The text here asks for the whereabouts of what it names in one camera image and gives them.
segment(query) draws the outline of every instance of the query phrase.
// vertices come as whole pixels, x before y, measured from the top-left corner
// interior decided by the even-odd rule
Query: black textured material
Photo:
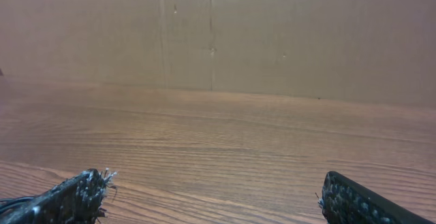
[[[6,213],[0,223],[95,223],[105,216],[101,204],[112,176],[95,169],[84,171]]]
[[[327,173],[318,204],[330,224],[432,223],[338,172]]]

